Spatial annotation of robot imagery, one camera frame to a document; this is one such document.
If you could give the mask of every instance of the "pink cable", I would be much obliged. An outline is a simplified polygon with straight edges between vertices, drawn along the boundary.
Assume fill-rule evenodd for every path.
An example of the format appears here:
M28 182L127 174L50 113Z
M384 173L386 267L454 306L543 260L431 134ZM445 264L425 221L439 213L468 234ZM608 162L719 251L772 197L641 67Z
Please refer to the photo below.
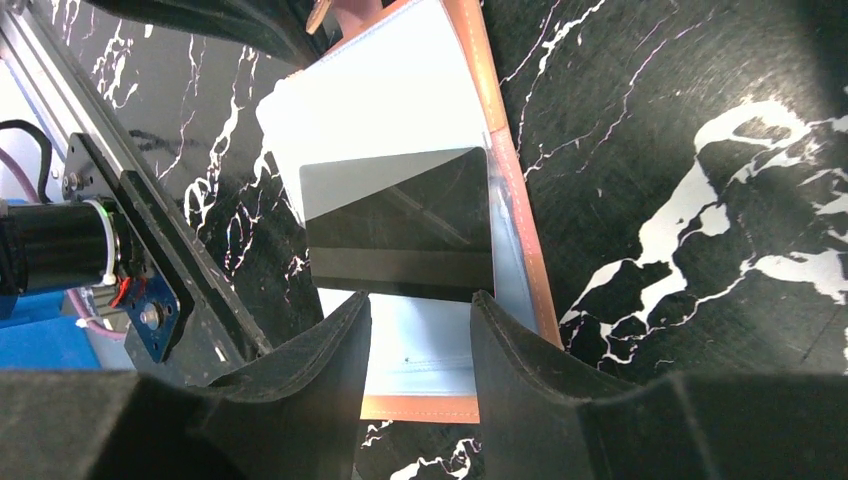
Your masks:
M35 192L35 188L33 188L32 183L26 176L26 173L24 173L24 169L21 168L20 164L18 164L18 162L16 162L15 159L2 148L0 148L0 161L2 161L3 165L12 172L12 175L15 176L15 180L17 180L21 188L24 189L24 195L26 195L27 201L30 203L38 203L38 194Z
M27 200L30 203L39 203L38 202L38 193L36 193L35 188L32 186L32 182L27 178L26 173L21 168L20 164L9 155L8 152L0 148L0 162L3 162L3 165L12 172L12 175L15 176L15 180L21 185L21 188L24 190L24 194L27 197ZM113 332L112 330L107 329L103 325L100 325L95 320L91 320L91 317L94 315L88 311L88 307L85 305L85 300L82 299L82 296L76 289L68 290L68 298L71 300L71 304L74 306L74 309L77 311L77 315L80 318L89 319L86 321L86 326L94 333L106 337L111 340L123 340L127 335L121 332Z

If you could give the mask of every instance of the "wire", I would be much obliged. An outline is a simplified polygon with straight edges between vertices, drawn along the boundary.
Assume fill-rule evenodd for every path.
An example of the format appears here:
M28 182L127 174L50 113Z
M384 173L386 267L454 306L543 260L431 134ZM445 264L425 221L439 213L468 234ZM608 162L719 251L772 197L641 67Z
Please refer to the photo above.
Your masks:
M24 193L27 196L27 200L33 203L38 202L38 194L35 193L35 188L32 186L32 182L29 181L26 174L24 173L21 165L12 158L5 150L0 148L0 161L5 165L15 176L15 180L21 184L21 188L23 188ZM71 304L74 306L74 309L77 311L77 315L80 316L81 319L85 320L86 327L92 332L111 339L111 340L123 340L126 337L125 333L121 332L113 332L112 330L107 329L103 325L97 322L96 318L92 313L88 310L88 307L85 305L85 301L82 299L79 291L76 289L68 290L68 298L71 300Z
M115 298L113 298L111 302L109 302L109 306L112 307L112 308L118 308L118 305L120 305L121 302L124 301L124 298L126 298L127 292L130 291L131 285L132 285L132 278L129 278L129 277L125 278L121 282L121 286L118 288L118 294L115 295Z
M41 203L53 203L47 196L47 177L50 175L50 162L53 158L53 144L50 143L50 139L47 138L47 135L45 135L41 129L26 120L7 120L5 122L0 122L0 130L9 130L12 128L17 128L28 133L41 148L41 171L38 173L38 188L36 192L38 193L38 200Z
M97 211L97 216L100 217L100 222L103 224L103 231L106 234L106 272L103 274L103 280L98 286L111 286L118 283L118 276L115 275L115 230L112 227L112 220L109 218L109 212L101 205L101 203L93 198L83 200L94 207Z
M145 290L147 290L147 277L141 277L141 287L138 289L138 292L135 294L135 300L138 302L141 300L142 295L144 295Z
M18 162L9 155L6 150L0 148L0 162L3 162L3 165L12 172L12 175L15 176L15 180L21 185L21 188L24 190L24 196L26 196L27 201L30 203L38 203L38 194L35 192L35 188L32 187L32 183L30 183L29 178L27 178L24 169L18 165Z
M76 309L77 314L80 316L80 319L85 322L86 328L96 333L97 335L108 338L110 340L123 340L124 338L126 338L126 333L113 332L112 330L109 330L108 328L101 325L100 321L102 321L102 318L95 317L91 314L91 312L88 310L88 307L85 305L85 300L82 299L82 295L80 295L78 290L68 290L68 298L71 300L71 304Z

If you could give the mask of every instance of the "black card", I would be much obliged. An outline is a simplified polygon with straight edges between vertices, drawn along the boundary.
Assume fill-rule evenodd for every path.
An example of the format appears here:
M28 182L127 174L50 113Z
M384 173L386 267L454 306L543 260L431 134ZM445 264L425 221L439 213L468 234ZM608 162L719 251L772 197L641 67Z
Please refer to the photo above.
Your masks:
M494 291L481 148L300 169L315 285L468 302Z

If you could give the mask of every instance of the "screw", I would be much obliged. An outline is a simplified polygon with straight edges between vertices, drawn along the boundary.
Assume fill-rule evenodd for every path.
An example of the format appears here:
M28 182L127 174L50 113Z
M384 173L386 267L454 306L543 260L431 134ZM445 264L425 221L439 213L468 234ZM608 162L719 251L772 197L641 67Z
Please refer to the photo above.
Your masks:
M159 328L162 314L159 313L159 309L156 308L156 305L148 303L144 306L144 310L141 311L139 318L141 319L141 323L147 325L149 329L156 330Z
M77 190L80 187L82 187L82 180L79 175L77 175L76 172L68 175L68 188L71 190Z
M27 0L0 0L0 12L9 11L15 15L24 13L29 2Z

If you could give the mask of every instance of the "black cable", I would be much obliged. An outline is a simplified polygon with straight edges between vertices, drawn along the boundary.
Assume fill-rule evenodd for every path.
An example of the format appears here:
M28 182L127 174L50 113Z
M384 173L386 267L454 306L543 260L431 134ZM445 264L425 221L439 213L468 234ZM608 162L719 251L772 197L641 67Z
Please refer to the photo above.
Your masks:
M9 130L12 128L17 128L28 133L29 136L38 143L38 146L41 147L41 171L38 172L36 191L38 192L38 200L41 203L53 203L50 201L50 198L47 197L47 177L50 175L50 162L53 158L53 144L50 143L50 139L47 138L47 135L45 135L40 128L26 120L7 120L5 122L0 122L0 130Z

